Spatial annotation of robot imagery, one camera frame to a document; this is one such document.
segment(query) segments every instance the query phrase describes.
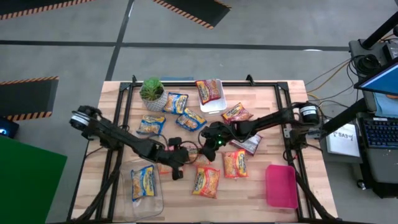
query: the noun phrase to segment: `wooden table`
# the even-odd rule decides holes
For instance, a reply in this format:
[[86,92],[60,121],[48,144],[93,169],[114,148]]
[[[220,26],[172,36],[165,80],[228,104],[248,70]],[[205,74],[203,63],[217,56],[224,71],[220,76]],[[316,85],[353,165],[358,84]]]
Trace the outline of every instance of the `wooden table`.
[[[292,102],[308,100],[303,81],[283,81],[289,84]],[[104,82],[99,99],[98,108],[104,117],[113,120],[118,97],[120,82]],[[198,92],[194,87],[167,87],[167,91],[189,94],[188,107],[201,114]],[[130,132],[136,134],[142,115],[156,114],[147,111],[139,96],[139,88],[135,88],[129,114]],[[228,108],[241,102],[257,118],[277,111],[275,91],[272,87],[225,87],[224,93]],[[126,97],[123,99],[121,118],[124,114]],[[177,115],[167,114],[166,123],[162,134],[167,138],[180,136],[183,140],[197,142],[197,133],[191,133],[175,124]],[[207,118],[208,124],[221,121],[221,116]],[[270,207],[264,199],[264,174],[270,164],[286,165],[282,158],[284,140],[280,126],[261,131],[263,139],[254,157],[247,156],[249,177],[241,179],[225,179],[223,176],[223,163],[221,152],[235,151],[236,148],[227,145],[217,151],[216,160],[211,167],[221,170],[221,179],[218,186],[217,199],[191,195],[196,174],[193,166],[184,166],[184,178],[173,181],[171,174],[161,175],[164,196],[164,210],[156,217],[141,220],[142,222],[292,222],[297,220],[295,210],[281,210]],[[319,146],[317,141],[308,141]],[[99,142],[93,141],[88,146],[88,153],[99,148]],[[83,166],[83,172],[78,187],[72,218],[81,215],[98,193],[104,169],[106,150],[100,150],[88,157]],[[303,157],[312,192],[326,210],[337,217],[335,203],[331,194],[325,164],[320,151],[308,147],[303,150]],[[123,161],[137,159],[129,147],[124,148]],[[300,191],[301,201],[305,198]],[[104,204],[106,215],[107,200]],[[121,180],[119,181],[116,200],[114,222],[126,221],[124,215],[124,196]]]

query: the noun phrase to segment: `green mat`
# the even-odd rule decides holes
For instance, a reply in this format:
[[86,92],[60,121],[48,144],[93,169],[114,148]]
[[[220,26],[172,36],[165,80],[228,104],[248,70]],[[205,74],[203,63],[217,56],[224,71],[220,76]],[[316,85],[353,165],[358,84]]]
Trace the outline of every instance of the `green mat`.
[[66,156],[0,137],[1,223],[44,224],[66,161]]

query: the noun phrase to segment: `white paper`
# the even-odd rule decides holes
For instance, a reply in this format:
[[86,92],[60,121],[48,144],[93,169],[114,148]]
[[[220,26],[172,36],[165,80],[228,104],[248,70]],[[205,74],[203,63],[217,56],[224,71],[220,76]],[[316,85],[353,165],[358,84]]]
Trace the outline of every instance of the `white paper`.
[[355,126],[346,124],[326,137],[329,153],[359,157]]

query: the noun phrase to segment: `gray floor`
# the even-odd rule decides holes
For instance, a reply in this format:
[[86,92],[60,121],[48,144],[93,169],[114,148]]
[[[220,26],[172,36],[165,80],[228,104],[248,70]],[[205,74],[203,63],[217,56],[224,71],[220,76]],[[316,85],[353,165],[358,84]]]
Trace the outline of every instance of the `gray floor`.
[[[128,0],[96,0],[77,6],[0,21],[0,40],[115,42]],[[232,11],[214,30],[176,15],[150,0],[136,0],[125,42],[347,46],[365,38],[392,15],[394,0],[226,0]],[[0,45],[0,82],[60,76],[54,114],[20,122],[18,139],[68,156],[48,222],[64,221],[72,199],[86,141],[68,120],[79,105],[96,106],[113,47]],[[298,50],[215,50],[122,48],[113,80],[135,74],[224,80],[255,79],[306,82],[349,58],[348,52]],[[319,79],[307,87],[321,84]],[[314,92],[320,98],[350,86],[339,73]],[[333,98],[350,105],[356,92]],[[343,110],[327,105],[328,116]],[[381,200],[356,188],[348,164],[326,163],[338,214],[344,220],[396,223],[398,201]]]

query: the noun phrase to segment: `pink tray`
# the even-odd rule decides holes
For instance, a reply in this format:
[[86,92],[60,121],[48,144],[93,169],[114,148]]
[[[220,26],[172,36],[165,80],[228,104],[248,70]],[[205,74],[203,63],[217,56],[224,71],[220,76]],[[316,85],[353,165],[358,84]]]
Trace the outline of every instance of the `pink tray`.
[[272,207],[298,207],[297,184],[293,167],[268,166],[266,170],[266,199]]

